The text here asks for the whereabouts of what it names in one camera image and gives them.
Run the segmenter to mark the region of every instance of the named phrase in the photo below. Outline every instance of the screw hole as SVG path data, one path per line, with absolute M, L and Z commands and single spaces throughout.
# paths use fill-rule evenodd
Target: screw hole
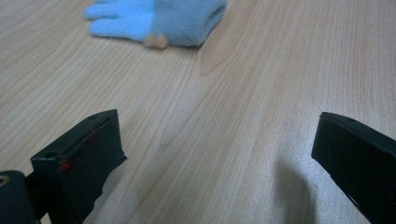
M 8 175 L 0 175 L 0 188 L 6 185 L 9 182 L 9 179 Z
M 46 155 L 46 158 L 54 158 L 54 157 L 56 157 L 58 155 L 58 153 L 56 153 L 56 152 L 49 152 L 49 153 L 47 153 L 47 155 Z

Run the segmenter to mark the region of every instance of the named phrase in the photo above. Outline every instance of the tan wooden table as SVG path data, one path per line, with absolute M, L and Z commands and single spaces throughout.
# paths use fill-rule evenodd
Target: tan wooden table
M 116 108 L 129 160 L 85 223 L 368 223 L 310 153 L 322 111 L 396 138 L 395 1 L 230 0 L 166 50 L 89 36 L 91 3 L 0 2 L 1 170 Z

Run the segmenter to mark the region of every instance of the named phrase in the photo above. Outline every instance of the wood grain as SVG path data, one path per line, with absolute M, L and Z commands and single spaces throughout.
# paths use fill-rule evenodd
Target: wood grain
M 1 170 L 116 108 L 129 159 L 85 223 L 369 223 L 310 151 L 322 111 L 396 138 L 395 1 L 230 0 L 165 50 L 87 35 L 90 3 L 0 2 Z

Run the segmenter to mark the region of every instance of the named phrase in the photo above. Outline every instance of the red mark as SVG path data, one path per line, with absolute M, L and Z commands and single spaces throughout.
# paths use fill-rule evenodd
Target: red mark
M 96 139 L 96 130 L 93 130 L 90 132 L 90 137 L 89 137 L 88 141 L 90 143 L 93 143 L 95 141 L 95 139 Z
M 59 167 L 59 169 L 61 171 L 66 171 L 70 168 L 70 166 L 72 166 L 72 162 L 68 160 L 65 155 L 60 156 L 60 159 L 61 166 Z

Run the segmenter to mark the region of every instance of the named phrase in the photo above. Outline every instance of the light blue glove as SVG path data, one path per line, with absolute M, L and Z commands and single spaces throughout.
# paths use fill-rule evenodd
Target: light blue glove
M 227 0 L 96 0 L 85 18 L 90 34 L 149 47 L 199 46 L 221 20 Z

